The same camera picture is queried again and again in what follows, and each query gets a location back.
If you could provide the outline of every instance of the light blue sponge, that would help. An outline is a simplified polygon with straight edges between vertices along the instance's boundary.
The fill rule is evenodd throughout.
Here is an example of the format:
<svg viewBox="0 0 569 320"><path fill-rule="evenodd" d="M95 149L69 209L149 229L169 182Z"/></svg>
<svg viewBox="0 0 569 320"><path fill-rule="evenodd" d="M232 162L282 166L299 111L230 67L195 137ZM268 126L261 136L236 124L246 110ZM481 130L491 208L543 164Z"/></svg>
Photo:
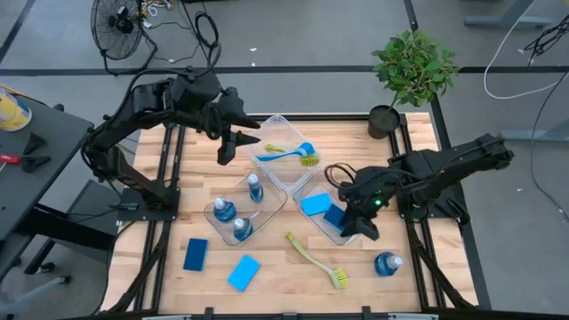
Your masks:
<svg viewBox="0 0 569 320"><path fill-rule="evenodd" d="M332 200L327 193L322 193L315 196L307 196L301 200L301 207L306 215L311 216L321 212L326 212L330 209Z"/></svg>
<svg viewBox="0 0 569 320"><path fill-rule="evenodd" d="M238 291L243 292L259 268L259 262L248 255L244 255L235 270L231 273L231 276L229 276L228 282Z"/></svg>

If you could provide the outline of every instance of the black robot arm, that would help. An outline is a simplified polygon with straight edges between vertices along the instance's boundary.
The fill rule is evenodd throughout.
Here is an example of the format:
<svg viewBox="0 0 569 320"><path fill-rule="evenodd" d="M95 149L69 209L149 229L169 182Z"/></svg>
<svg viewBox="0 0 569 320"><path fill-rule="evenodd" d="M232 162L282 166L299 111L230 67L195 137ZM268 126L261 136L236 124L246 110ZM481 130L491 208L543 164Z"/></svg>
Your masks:
<svg viewBox="0 0 569 320"><path fill-rule="evenodd" d="M221 138L218 163L222 165L233 159L236 147L259 141L231 131L232 124L260 127L243 111L243 101L235 88L222 91L212 72L198 76L191 70L173 72L178 74L175 79L132 88L138 77L153 73L153 70L136 75L119 109L113 116L103 117L105 122L89 134L82 148L84 161L96 177L121 181L138 191L148 207L159 211L169 207L172 190L163 181L149 180L132 168L116 146L119 141L139 129L150 129L159 124L186 126L205 132L212 140ZM220 92L219 101L212 102Z"/></svg>
<svg viewBox="0 0 569 320"><path fill-rule="evenodd" d="M391 197L402 194L407 204L422 207L474 172L507 167L514 154L503 142L486 134L447 150L425 149L393 157L389 167L369 166L356 171L345 164L327 166L325 177L338 189L339 199L348 205L341 235L361 233L376 240L379 231L372 219L381 207L389 205ZM349 172L350 181L336 182L332 176L334 168Z"/></svg>

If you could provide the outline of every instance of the transparent plastic container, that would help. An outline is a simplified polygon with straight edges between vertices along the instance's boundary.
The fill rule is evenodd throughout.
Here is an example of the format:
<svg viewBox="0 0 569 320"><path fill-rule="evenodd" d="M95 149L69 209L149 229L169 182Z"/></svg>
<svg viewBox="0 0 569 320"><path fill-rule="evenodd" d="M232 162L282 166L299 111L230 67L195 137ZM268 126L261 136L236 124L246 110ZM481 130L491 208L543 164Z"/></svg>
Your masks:
<svg viewBox="0 0 569 320"><path fill-rule="evenodd" d="M223 199L231 201L236 208L236 216L227 222L221 222L213 214L214 204L208 204L204 209L205 218L212 224L217 232L223 237L223 241L229 245L238 245L246 241L267 223L273 216L279 213L288 200L288 195L282 189L278 188L268 178L267 174L260 169L250 172L255 173L259 177L260 184L263 187L263 199L260 203L255 203L249 196L249 183L247 177L234 186L227 194L223 195ZM234 221L236 219L244 219L252 217L259 212L253 219L252 234L245 240L239 240L234 237Z"/></svg>
<svg viewBox="0 0 569 320"><path fill-rule="evenodd" d="M316 196L322 193L327 193L332 199L332 203L336 205L338 208L346 210L346 203L338 199L338 190L335 187L333 187L330 183L328 183L323 172L319 172L314 177L312 177L312 179L310 179L306 184L304 184L301 188L299 188L293 194L293 200L301 209L302 214L304 214L304 216L307 219L314 222L314 224L316 224L322 230L322 232L324 232L330 238L330 240L332 240L335 244L344 245L350 243L352 240L356 239L359 235L345 236L345 237L340 236L341 231L337 229L332 223L324 219L325 212L308 216L302 210L302 205L301 205L302 199L309 196Z"/></svg>
<svg viewBox="0 0 569 320"><path fill-rule="evenodd" d="M283 116L270 117L260 126L260 129L249 134L259 138L260 142L247 146L247 153L252 161L266 172L275 185L282 190L293 193L321 170L320 164L312 167L302 166L300 157L295 155L284 156L272 161L260 161L257 158L257 156L278 154L266 151L267 144L291 151L303 142L309 142Z"/></svg>

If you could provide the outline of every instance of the butcher block tabletop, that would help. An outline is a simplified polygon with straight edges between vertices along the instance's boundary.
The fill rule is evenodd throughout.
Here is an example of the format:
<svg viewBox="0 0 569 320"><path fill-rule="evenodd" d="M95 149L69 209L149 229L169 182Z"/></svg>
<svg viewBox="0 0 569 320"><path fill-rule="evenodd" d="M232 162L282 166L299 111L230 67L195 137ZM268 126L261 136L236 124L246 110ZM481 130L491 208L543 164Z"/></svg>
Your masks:
<svg viewBox="0 0 569 320"><path fill-rule="evenodd" d="M436 150L429 114L409 113L406 118L413 149ZM322 166L343 162L358 169L387 165L392 157L389 139L372 139L367 133L366 121L291 124L312 142L322 156ZM140 135L134 167L150 179L156 177L164 132L163 126L157 126ZM177 133L172 135L171 153L176 136ZM398 141L400 149L405 150L403 140ZM399 217L394 199L374 220L381 233L377 241L360 236L338 246L307 219L289 196L284 209L247 241L237 246L227 245L205 218L204 208L245 178L253 169L253 163L246 152L238 148L235 159L227 166L220 166L216 163L219 146L220 140L209 140L203 133L186 130L179 180L180 209L168 244L160 314L203 314L206 307L214 307L216 314L356 313L361 312L362 306L370 306L372 312L420 311L405 223ZM439 267L462 296L476 304L456 222L442 218L431 219L429 224ZM139 272L147 226L145 221L136 222L118 238L101 309L112 307ZM416 228L421 236L420 226ZM349 287L335 290L329 276L291 246L285 238L287 231L292 231L314 258L332 268L342 268L348 275ZM182 268L190 238L209 242L201 272ZM373 267L374 258L385 251L404 260L404 265L391 277L379 277ZM245 291L238 292L228 283L228 277L244 254L257 260L261 267ZM423 272L432 305L435 298L430 274L426 268ZM148 277L146 308L150 306L154 278L153 274Z"/></svg>

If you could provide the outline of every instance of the gray floor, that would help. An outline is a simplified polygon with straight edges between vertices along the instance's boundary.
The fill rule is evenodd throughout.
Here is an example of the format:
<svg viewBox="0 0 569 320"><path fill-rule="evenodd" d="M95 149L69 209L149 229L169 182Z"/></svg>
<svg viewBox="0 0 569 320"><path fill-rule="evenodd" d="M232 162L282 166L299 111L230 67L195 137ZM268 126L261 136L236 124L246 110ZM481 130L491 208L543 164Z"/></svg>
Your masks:
<svg viewBox="0 0 569 320"><path fill-rule="evenodd" d="M505 30L465 28L466 14L499 14L511 1L415 0L420 28L457 52L462 66L484 66L505 35ZM0 43L16 21L24 0L0 4ZM199 4L188 6L190 13ZM220 66L315 66L372 65L369 52L381 48L389 37L408 27L405 8L397 0L238 0L207 3L208 12L220 29L223 54ZM0 69L102 68L102 61L89 30L90 1L36 0ZM538 1L530 14L556 23L569 8L562 0ZM152 22L182 22L176 10L161 10ZM519 49L540 34L538 30L516 31L504 45L498 66L527 63L528 53ZM153 30L162 57L190 55L196 45L187 30L165 26ZM569 65L569 38L547 52L535 65ZM112 61L112 67L133 68L146 58L141 44L127 60ZM203 66L200 52L193 60L176 64ZM168 67L153 61L152 67ZM550 84L558 75L490 76L495 94L510 95ZM148 76L142 81L155 81ZM247 112L353 112L367 111L386 103L391 93L381 90L368 73L236 74L220 75L224 85L240 91ZM100 123L112 113L124 95L129 76L5 76L0 83L17 88L47 103L62 103L66 111ZM482 86L482 75L461 75L455 88L441 99L453 144L472 140L486 132L531 128L547 95L541 92L516 100L493 100ZM544 112L540 128L547 129L569 117L568 84L562 84ZM402 106L401 111L416 108ZM569 223L533 185L529 174L528 144L509 142L516 153L512 165L500 172L482 172L463 182L472 224L483 263L490 298L495 309L569 314L566 292L569 277ZM560 203L569 209L566 196L567 148L562 144L536 144L536 176ZM78 157L61 174L43 199L66 210L92 175ZM42 242L36 239L24 254L27 262ZM89 258L57 246L49 260L58 273L71 274L72 285L53 292L34 307L20 313L22 319L53 319L90 313L103 292L105 267ZM24 276L14 269L3 289L19 293L48 281L51 276Z"/></svg>

